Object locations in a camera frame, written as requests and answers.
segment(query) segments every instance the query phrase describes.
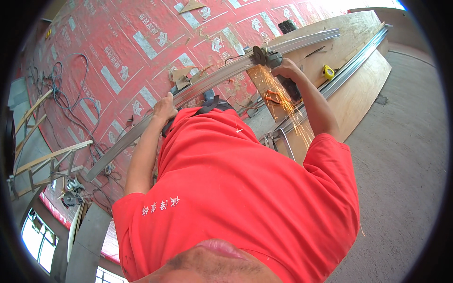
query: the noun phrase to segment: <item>red t-shirt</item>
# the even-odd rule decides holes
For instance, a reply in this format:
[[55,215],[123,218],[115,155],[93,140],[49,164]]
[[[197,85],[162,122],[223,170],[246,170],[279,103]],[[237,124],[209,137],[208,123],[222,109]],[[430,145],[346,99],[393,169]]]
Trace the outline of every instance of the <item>red t-shirt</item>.
[[302,167],[261,145],[235,111],[190,117],[199,108],[181,110],[167,131],[154,187],[113,205],[127,280],[211,238],[249,252],[283,282],[325,280],[359,229],[349,147],[320,134]]

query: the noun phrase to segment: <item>metal track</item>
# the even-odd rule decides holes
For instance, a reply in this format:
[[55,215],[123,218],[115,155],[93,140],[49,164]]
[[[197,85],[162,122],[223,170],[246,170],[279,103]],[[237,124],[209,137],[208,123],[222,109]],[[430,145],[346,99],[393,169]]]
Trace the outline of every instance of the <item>metal track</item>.
[[[377,46],[384,40],[387,35],[388,28],[390,25],[384,25],[375,36],[357,53],[351,60],[349,60],[336,74],[335,77],[322,84],[318,90],[328,99],[352,74],[368,59],[368,57],[374,52]],[[307,119],[307,111],[305,106],[301,103],[298,106],[299,111],[301,112],[302,119],[300,122],[303,122]],[[286,117],[280,123],[274,125],[272,129],[266,133],[267,139],[276,139],[282,138],[281,131],[285,134],[288,134],[294,129],[294,124],[289,120],[289,117]],[[265,144],[265,137],[260,138],[261,144]]]
[[[338,36],[340,36],[339,29],[330,29],[321,31],[316,34],[294,38],[292,40],[272,45],[270,47],[272,47],[272,50],[274,52],[285,54],[298,48],[302,48]],[[251,60],[252,54],[252,52],[245,54],[238,60],[235,60],[227,64],[226,66],[221,67],[217,71],[209,74],[208,76],[200,79],[196,83],[180,91],[174,96],[173,99],[175,108],[183,106],[199,94],[204,93],[205,91],[215,87],[216,85],[231,78],[232,76],[235,76],[245,70],[254,67],[256,64],[254,64]],[[126,149],[134,140],[140,137],[148,126],[151,117],[152,114],[143,118],[142,121],[140,121],[132,129],[130,129],[130,131],[127,132],[120,140],[118,140],[87,173],[87,180],[92,181],[117,155],[119,155],[124,149]]]

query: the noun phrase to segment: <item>man's right hand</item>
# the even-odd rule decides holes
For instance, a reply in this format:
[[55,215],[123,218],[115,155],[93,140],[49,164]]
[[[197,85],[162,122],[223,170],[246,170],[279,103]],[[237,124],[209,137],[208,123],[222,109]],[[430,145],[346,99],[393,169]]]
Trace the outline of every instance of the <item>man's right hand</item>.
[[304,76],[296,64],[288,58],[283,58],[281,65],[272,69],[271,72],[275,77],[277,75],[282,75],[287,79],[293,80],[294,82],[299,81],[301,76]]
[[173,94],[171,92],[154,105],[154,118],[160,119],[165,123],[175,117],[177,113],[178,110],[173,105]]

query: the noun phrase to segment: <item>black strap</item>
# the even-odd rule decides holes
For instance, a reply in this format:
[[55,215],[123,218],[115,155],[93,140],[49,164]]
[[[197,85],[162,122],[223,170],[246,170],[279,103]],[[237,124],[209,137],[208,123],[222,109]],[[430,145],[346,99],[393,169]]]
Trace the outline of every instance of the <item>black strap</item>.
[[[212,104],[210,106],[203,106],[202,108],[198,109],[198,111],[195,112],[195,114],[193,114],[191,117],[194,117],[194,116],[197,116],[197,115],[200,115],[200,114],[209,113],[212,109],[217,107],[218,103],[219,103],[219,96],[217,95],[217,96],[214,96],[214,99],[213,99]],[[162,129],[162,136],[164,138],[167,137],[165,132],[171,127],[171,125],[173,124],[173,121],[174,121],[174,118],[171,118],[168,121],[168,123],[164,126],[164,128]]]

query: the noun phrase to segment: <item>window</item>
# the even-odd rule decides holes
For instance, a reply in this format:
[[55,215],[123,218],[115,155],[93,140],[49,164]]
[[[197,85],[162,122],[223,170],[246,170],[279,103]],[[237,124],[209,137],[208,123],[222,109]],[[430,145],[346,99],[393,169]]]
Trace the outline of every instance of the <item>window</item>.
[[103,269],[98,266],[96,271],[96,281],[95,283],[129,283],[126,278],[122,278],[116,274],[113,274],[110,271]]
[[50,273],[58,238],[43,223],[33,209],[30,210],[25,219],[22,228],[22,240],[34,259]]

